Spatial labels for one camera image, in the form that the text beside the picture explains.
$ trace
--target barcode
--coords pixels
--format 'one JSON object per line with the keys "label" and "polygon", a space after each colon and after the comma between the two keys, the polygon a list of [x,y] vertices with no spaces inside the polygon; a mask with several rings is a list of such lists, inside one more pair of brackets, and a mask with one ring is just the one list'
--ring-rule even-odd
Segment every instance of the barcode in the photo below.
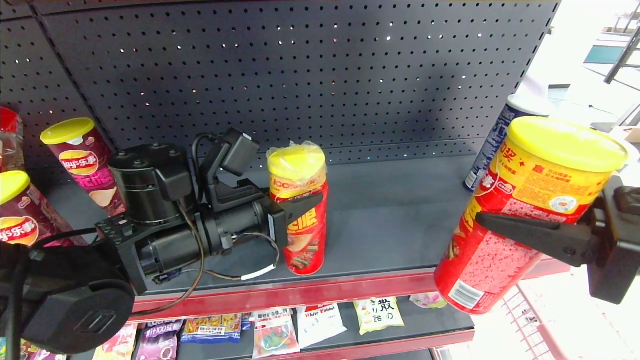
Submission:
{"label": "barcode", "polygon": [[473,188],[474,183],[476,182],[476,179],[477,179],[477,176],[473,172],[470,172],[469,175],[467,176],[467,179],[465,180],[465,185],[470,189]]}
{"label": "barcode", "polygon": [[460,280],[456,282],[449,293],[450,298],[467,309],[473,309],[483,295],[484,292],[476,290]]}

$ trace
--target lay's chip can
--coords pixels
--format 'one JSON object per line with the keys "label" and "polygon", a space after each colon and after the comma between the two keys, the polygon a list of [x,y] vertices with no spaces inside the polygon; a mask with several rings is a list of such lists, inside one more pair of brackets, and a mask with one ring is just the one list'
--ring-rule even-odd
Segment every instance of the lay's chip can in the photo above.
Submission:
{"label": "lay's chip can", "polygon": [[[0,174],[0,214],[2,242],[30,246],[50,235],[73,230],[23,171]],[[52,245],[86,245],[86,242],[75,236]]]}
{"label": "lay's chip can", "polygon": [[108,167],[112,151],[92,119],[70,119],[46,129],[40,140],[93,201],[109,216],[124,212],[124,202]]}

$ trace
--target white snack bag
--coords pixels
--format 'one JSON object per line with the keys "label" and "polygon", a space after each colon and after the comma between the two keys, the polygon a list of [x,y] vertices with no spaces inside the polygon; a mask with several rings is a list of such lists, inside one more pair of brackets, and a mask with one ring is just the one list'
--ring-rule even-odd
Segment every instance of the white snack bag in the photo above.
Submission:
{"label": "white snack bag", "polygon": [[298,344],[306,348],[347,331],[338,304],[297,307]]}
{"label": "white snack bag", "polygon": [[404,326],[395,297],[354,301],[353,306],[358,314],[360,335],[390,326]]}

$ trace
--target red shelf edge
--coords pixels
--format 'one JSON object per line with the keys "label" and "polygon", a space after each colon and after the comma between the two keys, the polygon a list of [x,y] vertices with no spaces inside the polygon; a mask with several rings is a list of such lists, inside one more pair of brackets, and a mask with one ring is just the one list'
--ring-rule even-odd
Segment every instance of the red shelf edge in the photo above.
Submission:
{"label": "red shelf edge", "polygon": [[[558,260],[543,258],[525,276],[525,279],[568,272],[569,269],[569,265]],[[426,293],[436,291],[433,270],[434,268],[427,268],[196,291],[185,301],[169,310],[154,315],[131,318],[131,322],[247,313],[270,307],[295,307],[348,302],[372,297]],[[138,297],[133,311],[154,309],[174,301],[181,295],[181,293],[172,293]]]}

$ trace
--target blue can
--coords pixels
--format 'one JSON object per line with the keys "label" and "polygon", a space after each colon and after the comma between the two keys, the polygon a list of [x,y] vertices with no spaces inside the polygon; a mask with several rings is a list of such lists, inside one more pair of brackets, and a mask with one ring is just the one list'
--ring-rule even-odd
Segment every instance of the blue can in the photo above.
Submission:
{"label": "blue can", "polygon": [[478,152],[478,156],[471,166],[471,171],[462,186],[468,192],[474,192],[476,186],[482,180],[484,172],[489,167],[489,163],[491,163],[491,160],[493,160],[496,152],[498,152],[507,137],[507,127],[509,127],[513,119],[523,116],[548,117],[553,109],[551,102],[540,97],[521,94],[509,95],[506,105],[504,105],[498,120],[493,125],[493,129],[486,137],[484,145]]}

